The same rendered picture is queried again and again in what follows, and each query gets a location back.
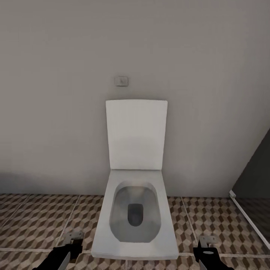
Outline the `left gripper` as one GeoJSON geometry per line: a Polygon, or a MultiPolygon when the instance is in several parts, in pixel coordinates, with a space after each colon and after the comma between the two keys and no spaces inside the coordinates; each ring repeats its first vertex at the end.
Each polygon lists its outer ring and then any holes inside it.
{"type": "Polygon", "coordinates": [[[70,258],[75,259],[80,253],[82,253],[83,246],[80,244],[66,244],[70,249],[70,258]]]}

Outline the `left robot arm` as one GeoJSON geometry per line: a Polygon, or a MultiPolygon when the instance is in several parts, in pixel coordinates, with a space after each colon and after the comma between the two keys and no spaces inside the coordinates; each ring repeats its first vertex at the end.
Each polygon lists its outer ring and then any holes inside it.
{"type": "Polygon", "coordinates": [[[84,239],[82,231],[67,233],[64,245],[55,246],[43,262],[32,270],[65,270],[70,259],[75,259],[82,253],[83,246],[72,244],[73,240],[84,239]]]}

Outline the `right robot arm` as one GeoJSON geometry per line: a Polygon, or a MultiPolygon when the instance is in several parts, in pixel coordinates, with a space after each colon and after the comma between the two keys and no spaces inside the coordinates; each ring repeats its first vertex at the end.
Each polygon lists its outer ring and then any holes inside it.
{"type": "Polygon", "coordinates": [[[219,243],[219,239],[215,236],[199,236],[201,247],[193,247],[196,262],[199,263],[201,270],[235,270],[226,266],[222,261],[218,251],[209,244],[219,243]]]}

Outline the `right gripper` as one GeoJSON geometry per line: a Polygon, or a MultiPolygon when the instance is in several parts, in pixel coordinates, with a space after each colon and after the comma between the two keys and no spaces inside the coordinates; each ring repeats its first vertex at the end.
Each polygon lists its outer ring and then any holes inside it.
{"type": "Polygon", "coordinates": [[[214,254],[218,257],[218,259],[220,260],[220,257],[219,257],[219,254],[218,254],[218,251],[216,248],[214,247],[208,247],[208,248],[201,248],[201,247],[193,247],[193,252],[194,252],[194,255],[195,255],[195,260],[196,262],[199,263],[199,258],[202,258],[202,252],[203,251],[212,251],[214,252],[214,254]]]}

